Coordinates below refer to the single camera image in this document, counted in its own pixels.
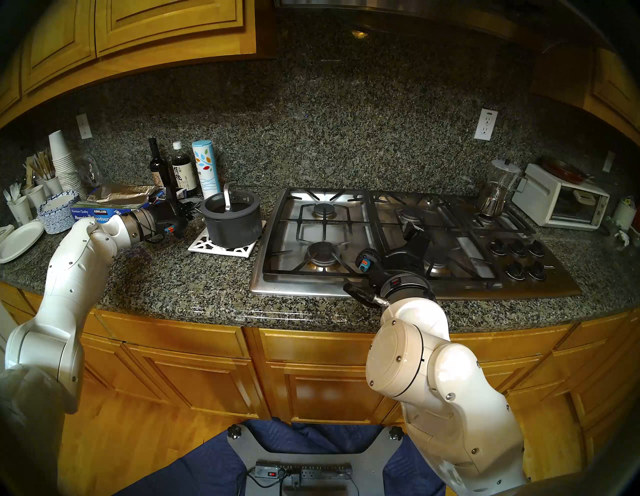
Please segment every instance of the white trivet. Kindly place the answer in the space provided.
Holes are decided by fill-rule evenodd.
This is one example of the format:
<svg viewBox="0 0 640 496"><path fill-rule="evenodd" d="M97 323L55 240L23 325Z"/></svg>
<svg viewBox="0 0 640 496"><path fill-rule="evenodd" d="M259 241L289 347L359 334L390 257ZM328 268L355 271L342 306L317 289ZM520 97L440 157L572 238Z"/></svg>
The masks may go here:
<svg viewBox="0 0 640 496"><path fill-rule="evenodd" d="M262 228L264 229L267 221L262 221ZM209 239L209 231L207 228L204 228L204 231L200 233L197 239L191 243L189 247L190 252L195 253L210 253L211 255L229 255L231 257L242 257L244 259L249 258L251 252L253 251L253 247L258 240L256 239L252 244L248 246L242 246L240 248L222 248L216 244L213 244Z"/></svg>

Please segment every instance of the light switch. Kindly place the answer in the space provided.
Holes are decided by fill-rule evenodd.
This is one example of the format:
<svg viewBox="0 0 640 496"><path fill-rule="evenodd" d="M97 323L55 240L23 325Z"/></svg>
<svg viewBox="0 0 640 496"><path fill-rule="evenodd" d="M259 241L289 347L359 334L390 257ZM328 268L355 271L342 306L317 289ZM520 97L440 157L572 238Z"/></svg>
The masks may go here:
<svg viewBox="0 0 640 496"><path fill-rule="evenodd" d="M80 137L83 140L87 138L92 138L91 128L89 127L89 119L87 119L86 114L76 115L76 120L78 121L78 128L80 129Z"/></svg>

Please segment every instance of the bottle label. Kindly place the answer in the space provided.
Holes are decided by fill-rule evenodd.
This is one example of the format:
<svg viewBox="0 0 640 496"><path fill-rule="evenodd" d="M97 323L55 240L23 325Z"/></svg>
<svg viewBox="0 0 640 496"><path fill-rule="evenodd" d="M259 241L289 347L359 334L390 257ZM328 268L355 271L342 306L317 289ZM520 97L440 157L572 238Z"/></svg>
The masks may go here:
<svg viewBox="0 0 640 496"><path fill-rule="evenodd" d="M160 188L164 187L164 184L162 183L162 178L160 177L160 173L159 172L152 172L151 176L153 176L153 178L154 178L154 185L155 186L159 186Z"/></svg>
<svg viewBox="0 0 640 496"><path fill-rule="evenodd" d="M196 189L198 183L196 182L195 174L193 173L193 167L191 163L183 165L174 165L173 174L175 175L175 181L178 183L178 188L186 188L187 191Z"/></svg>

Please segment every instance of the white plate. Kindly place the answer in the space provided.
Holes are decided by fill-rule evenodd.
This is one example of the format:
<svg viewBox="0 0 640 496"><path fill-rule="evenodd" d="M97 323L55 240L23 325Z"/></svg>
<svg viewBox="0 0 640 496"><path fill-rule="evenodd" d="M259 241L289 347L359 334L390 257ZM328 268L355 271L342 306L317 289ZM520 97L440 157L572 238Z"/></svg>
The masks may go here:
<svg viewBox="0 0 640 496"><path fill-rule="evenodd" d="M43 232L44 225L39 220L32 220L13 231L0 243L0 264L18 258L38 241Z"/></svg>

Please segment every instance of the gas stovetop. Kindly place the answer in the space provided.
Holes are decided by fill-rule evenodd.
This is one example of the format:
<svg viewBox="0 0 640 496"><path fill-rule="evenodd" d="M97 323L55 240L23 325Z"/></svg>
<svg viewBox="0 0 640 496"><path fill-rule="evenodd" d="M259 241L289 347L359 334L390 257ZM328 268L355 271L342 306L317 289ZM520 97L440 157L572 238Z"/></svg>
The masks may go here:
<svg viewBox="0 0 640 496"><path fill-rule="evenodd" d="M474 199L360 189L282 191L253 267L259 294L348 298L367 286L356 265L365 248L406 244L410 223L430 240L424 269L440 300L517 300L580 295L578 285L535 231L506 205L481 215Z"/></svg>

